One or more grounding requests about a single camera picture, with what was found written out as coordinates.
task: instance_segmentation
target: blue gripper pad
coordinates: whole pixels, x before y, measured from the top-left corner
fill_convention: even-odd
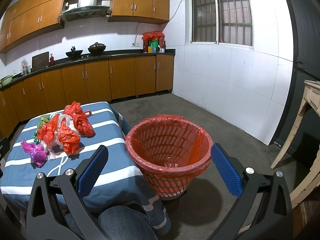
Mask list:
[[[77,194],[83,198],[90,194],[94,184],[108,161],[107,147],[100,145],[90,159],[83,160],[76,168]]]
[[[242,194],[242,179],[217,144],[211,147],[211,159],[229,192],[239,198]]]

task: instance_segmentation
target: metal screw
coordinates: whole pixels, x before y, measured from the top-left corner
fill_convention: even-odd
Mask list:
[[[42,177],[43,177],[43,173],[42,172],[37,174],[37,179],[41,179]]]
[[[254,169],[253,168],[245,168],[245,171],[248,173],[248,174],[253,174],[254,173]]]
[[[70,176],[73,174],[73,169],[67,169],[65,172],[66,175]]]
[[[281,171],[277,171],[276,175],[281,178],[283,176],[283,173]]]

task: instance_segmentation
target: blue striped tablecloth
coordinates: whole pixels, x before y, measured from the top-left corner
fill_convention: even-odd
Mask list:
[[[75,169],[83,159],[90,158],[100,145],[105,145],[109,150],[109,160],[89,196],[83,198],[88,210],[99,213],[113,205],[135,203],[151,218],[156,233],[166,234],[171,222],[165,207],[126,151],[124,134],[130,130],[128,122],[107,102],[81,107],[83,111],[92,111],[93,115],[88,120],[94,128],[95,136],[81,138],[78,154],[68,157],[65,152],[59,152],[55,159],[47,160],[41,168],[31,163],[30,155],[20,145],[23,139],[33,141],[39,116],[26,124],[8,156],[0,181],[0,189],[8,206],[17,217],[21,212],[26,213],[32,185],[39,172],[56,176],[69,168]],[[58,195],[58,200],[61,208],[66,209],[62,195]]]

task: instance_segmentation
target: jeans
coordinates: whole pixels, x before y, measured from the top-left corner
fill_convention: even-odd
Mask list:
[[[80,229],[69,213],[65,219],[70,229],[82,236]],[[101,228],[114,240],[157,240],[151,219],[145,214],[127,206],[114,206],[98,217]]]

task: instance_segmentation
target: window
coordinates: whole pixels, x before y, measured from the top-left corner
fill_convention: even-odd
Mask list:
[[[191,0],[191,42],[252,46],[249,0]]]

